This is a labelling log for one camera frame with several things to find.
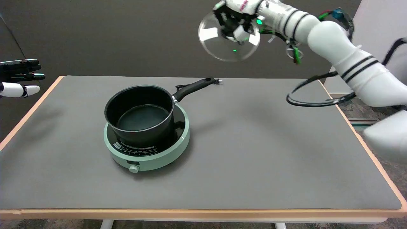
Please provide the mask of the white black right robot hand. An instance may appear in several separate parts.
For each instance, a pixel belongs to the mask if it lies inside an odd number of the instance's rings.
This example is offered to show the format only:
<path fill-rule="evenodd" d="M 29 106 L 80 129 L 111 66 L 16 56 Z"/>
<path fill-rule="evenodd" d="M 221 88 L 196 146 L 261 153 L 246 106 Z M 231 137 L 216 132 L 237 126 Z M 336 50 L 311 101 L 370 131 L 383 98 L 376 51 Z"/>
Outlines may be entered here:
<path fill-rule="evenodd" d="M 213 7 L 221 35 L 243 45 L 264 24 L 265 18 L 258 15 L 261 0 L 221 0 Z"/>

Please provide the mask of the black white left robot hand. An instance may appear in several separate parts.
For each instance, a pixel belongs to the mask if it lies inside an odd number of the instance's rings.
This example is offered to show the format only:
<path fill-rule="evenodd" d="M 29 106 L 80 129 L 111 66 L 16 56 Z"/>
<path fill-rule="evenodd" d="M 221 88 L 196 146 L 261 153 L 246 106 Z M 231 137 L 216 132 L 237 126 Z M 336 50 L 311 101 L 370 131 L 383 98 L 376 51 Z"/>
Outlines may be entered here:
<path fill-rule="evenodd" d="M 20 82 L 40 81 L 45 74 L 35 73 L 42 68 L 37 59 L 2 61 L 0 63 L 1 97 L 29 97 L 40 91 L 40 86 L 23 85 Z"/>

